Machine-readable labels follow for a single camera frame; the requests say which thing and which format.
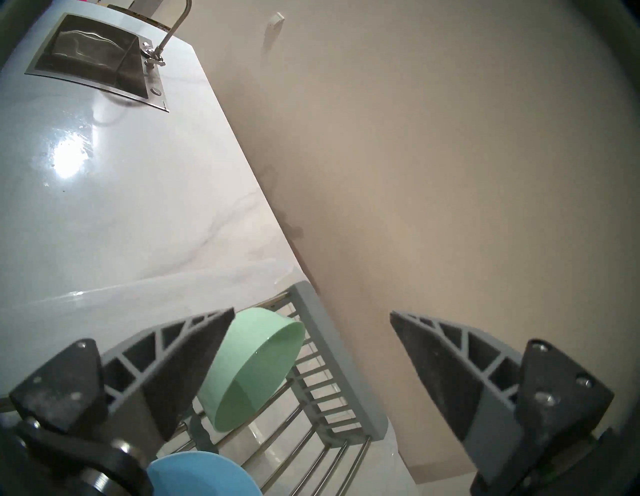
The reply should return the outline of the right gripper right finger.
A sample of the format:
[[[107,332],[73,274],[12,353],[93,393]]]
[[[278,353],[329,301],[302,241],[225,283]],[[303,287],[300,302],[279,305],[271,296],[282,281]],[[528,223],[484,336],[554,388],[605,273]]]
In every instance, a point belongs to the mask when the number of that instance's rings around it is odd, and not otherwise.
[[[541,338],[519,353],[487,332],[394,310],[390,324],[479,478],[525,478],[589,437],[613,391]]]

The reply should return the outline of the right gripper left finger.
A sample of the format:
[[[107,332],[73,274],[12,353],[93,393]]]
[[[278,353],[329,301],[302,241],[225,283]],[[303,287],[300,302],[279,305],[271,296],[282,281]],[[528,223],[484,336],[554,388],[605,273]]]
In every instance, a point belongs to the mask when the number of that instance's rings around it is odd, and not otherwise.
[[[232,307],[143,329],[101,353],[83,337],[24,373],[10,390],[18,414],[41,427],[146,456],[174,435],[236,314]]]

